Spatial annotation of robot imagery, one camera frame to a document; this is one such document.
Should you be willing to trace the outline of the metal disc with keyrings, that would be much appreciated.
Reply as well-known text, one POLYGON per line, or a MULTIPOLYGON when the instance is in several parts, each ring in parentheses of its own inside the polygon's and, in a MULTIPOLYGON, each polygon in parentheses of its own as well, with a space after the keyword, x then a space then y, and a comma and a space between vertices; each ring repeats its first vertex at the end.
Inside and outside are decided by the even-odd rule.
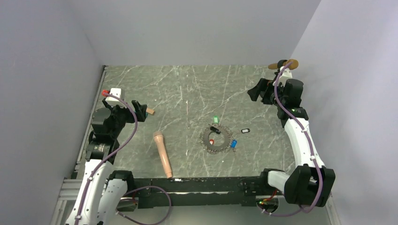
POLYGON ((234 150, 234 148, 230 147, 231 142, 235 140, 234 135, 229 127, 222 124, 208 124, 200 134, 199 140, 204 150, 209 154, 226 153, 234 150), (221 133, 212 132, 210 130, 211 126, 217 127, 221 133), (210 144, 210 139, 214 140, 213 145, 210 144))

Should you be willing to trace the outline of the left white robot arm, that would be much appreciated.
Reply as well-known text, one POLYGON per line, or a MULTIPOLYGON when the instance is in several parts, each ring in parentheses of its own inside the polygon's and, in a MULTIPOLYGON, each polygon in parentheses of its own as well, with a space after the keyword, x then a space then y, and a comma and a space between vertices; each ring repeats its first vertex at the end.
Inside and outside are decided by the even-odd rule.
POLYGON ((127 123, 137 124, 147 118, 147 105, 133 100, 134 115, 121 103, 102 101, 103 107, 92 115, 92 131, 86 149, 84 176, 67 225, 106 225, 115 215, 122 198, 134 193, 131 171, 116 170, 117 138, 127 123))

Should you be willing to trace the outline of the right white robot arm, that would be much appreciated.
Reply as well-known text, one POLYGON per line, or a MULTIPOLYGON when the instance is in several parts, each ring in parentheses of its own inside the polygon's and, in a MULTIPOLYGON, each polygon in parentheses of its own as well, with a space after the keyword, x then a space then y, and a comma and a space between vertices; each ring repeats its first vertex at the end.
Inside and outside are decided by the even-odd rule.
POLYGON ((323 207, 336 175, 334 170, 325 166, 314 146, 309 117, 300 106, 303 87, 304 84, 296 79, 288 79, 284 85, 274 87, 272 80, 261 78, 247 92, 252 101, 261 97, 263 104, 277 107, 277 117, 291 142, 296 165, 290 175, 277 169, 265 169, 259 189, 265 195, 277 189, 290 204, 323 207))

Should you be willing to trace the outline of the tan wooden block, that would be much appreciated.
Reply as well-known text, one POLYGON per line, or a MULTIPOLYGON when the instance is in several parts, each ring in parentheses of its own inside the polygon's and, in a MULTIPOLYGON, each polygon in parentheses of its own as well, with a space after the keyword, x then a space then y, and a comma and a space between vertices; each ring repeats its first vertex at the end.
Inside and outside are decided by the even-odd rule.
POLYGON ((150 114, 150 115, 154 115, 155 114, 155 110, 151 109, 151 108, 147 108, 146 109, 146 113, 150 114))

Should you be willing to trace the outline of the green key tag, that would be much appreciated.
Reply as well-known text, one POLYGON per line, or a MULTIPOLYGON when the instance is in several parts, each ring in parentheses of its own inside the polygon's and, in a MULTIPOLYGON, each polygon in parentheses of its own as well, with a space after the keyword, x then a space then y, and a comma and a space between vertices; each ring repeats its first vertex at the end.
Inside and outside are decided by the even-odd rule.
POLYGON ((214 116, 214 117, 213 117, 213 120, 214 120, 214 123, 215 123, 215 124, 218 124, 218 123, 219 123, 219 118, 218 118, 218 116, 214 116))

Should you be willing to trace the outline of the gold microphone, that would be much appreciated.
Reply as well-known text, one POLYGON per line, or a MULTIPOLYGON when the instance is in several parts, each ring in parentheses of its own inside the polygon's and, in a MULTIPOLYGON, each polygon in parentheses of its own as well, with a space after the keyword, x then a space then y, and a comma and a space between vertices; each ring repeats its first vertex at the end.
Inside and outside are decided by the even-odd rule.
POLYGON ((279 60, 277 63, 268 65, 268 69, 277 70, 288 65, 288 69, 294 70, 299 66, 299 62, 295 59, 279 60))

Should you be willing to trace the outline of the blue key tag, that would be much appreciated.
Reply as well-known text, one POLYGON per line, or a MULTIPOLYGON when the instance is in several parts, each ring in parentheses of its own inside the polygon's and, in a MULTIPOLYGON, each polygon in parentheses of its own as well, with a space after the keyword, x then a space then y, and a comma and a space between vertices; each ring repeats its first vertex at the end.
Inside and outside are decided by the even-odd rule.
POLYGON ((236 145, 237 145, 237 140, 233 140, 233 141, 231 142, 230 147, 231 147, 231 148, 236 148, 236 145))

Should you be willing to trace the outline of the black key tag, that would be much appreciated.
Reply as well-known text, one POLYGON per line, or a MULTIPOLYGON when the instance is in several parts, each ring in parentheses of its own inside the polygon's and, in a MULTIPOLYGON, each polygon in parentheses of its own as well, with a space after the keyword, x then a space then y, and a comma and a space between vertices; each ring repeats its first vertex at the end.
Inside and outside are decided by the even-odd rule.
POLYGON ((211 127, 210 127, 210 130, 211 130, 212 132, 216 133, 216 134, 220 134, 220 133, 221 133, 221 131, 220 131, 217 127, 214 127, 214 126, 211 126, 211 127))

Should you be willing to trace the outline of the black base beam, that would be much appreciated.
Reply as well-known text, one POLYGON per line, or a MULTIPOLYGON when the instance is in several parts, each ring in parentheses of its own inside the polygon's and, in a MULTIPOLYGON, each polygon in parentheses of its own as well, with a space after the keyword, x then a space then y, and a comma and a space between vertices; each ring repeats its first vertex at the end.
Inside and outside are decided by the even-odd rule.
POLYGON ((262 176, 204 178, 136 178, 124 198, 139 209, 163 206, 241 205, 255 207, 282 195, 262 176))

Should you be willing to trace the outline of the aluminium frame rail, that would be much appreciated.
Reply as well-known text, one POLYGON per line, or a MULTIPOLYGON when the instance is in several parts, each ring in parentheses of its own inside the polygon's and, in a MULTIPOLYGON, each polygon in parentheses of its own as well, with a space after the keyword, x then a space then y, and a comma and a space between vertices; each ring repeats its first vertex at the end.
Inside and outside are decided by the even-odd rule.
POLYGON ((83 137, 83 140, 81 143, 79 154, 77 156, 77 161, 75 163, 73 172, 70 175, 70 178, 63 180, 60 192, 58 194, 57 204, 55 206, 50 225, 65 224, 65 221, 66 221, 67 217, 69 216, 69 207, 77 199, 78 191, 79 191, 80 185, 82 183, 82 180, 78 179, 77 177, 78 177, 79 172, 81 172, 81 170, 84 169, 84 162, 85 162, 84 148, 85 148, 86 141, 88 140, 92 115, 94 113, 96 103, 97 103, 97 101, 99 99, 99 95, 101 93, 101 87, 102 87, 105 75, 107 73, 107 69, 108 69, 108 65, 104 65, 102 67, 102 74, 100 77, 99 86, 98 86, 97 93, 94 98, 92 109, 91 109, 91 112, 89 115, 89 121, 88 121, 86 130, 85 130, 85 133, 84 133, 84 137, 83 137))

